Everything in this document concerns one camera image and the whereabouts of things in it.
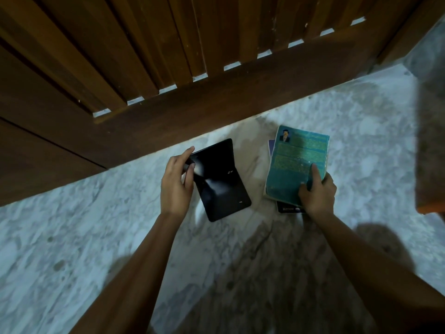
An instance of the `teal book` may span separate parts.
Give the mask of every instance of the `teal book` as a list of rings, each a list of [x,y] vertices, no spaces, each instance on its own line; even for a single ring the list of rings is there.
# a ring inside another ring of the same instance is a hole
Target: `teal book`
[[[329,136],[280,125],[275,137],[264,195],[281,202],[301,206],[298,189],[312,186],[311,164],[321,177],[326,174]]]

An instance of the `marble floor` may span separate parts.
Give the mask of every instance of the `marble floor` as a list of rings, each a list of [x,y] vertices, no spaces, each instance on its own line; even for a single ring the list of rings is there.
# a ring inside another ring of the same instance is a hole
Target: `marble floor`
[[[445,224],[415,211],[442,170],[444,107],[397,65],[0,208],[0,333],[69,332],[152,227],[167,159],[226,138],[252,206],[210,223],[195,191],[150,331],[373,332],[317,227],[262,197],[267,140],[329,134],[336,214],[445,293]]]

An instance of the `hand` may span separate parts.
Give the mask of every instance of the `hand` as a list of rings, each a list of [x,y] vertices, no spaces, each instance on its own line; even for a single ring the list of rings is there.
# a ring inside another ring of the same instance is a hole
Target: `hand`
[[[337,187],[330,174],[321,181],[320,172],[315,164],[311,166],[312,170],[312,188],[308,191],[306,184],[301,184],[298,196],[303,203],[303,207],[312,219],[317,215],[330,213],[334,214],[335,193]]]
[[[194,163],[187,169],[184,184],[181,182],[182,168],[193,151],[194,146],[180,156],[171,157],[161,181],[161,214],[174,217],[180,224],[187,214],[192,197]]]

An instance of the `forearm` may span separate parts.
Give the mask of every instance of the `forearm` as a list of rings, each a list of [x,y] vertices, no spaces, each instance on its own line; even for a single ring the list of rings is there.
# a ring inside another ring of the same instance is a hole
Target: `forearm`
[[[174,216],[159,215],[129,262],[82,316],[72,334],[146,332],[180,223]]]
[[[443,319],[445,298],[434,288],[365,243],[333,214],[314,220],[379,325],[403,331],[418,322]]]

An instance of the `purple book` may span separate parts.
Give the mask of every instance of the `purple book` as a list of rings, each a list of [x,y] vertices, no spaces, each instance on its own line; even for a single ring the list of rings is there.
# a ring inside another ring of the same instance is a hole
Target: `purple book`
[[[270,139],[269,140],[270,157],[272,157],[272,151],[274,151],[274,147],[275,147],[275,140]],[[278,201],[277,201],[277,210],[279,213],[306,213],[306,211],[304,211],[304,209],[302,209],[301,207]]]

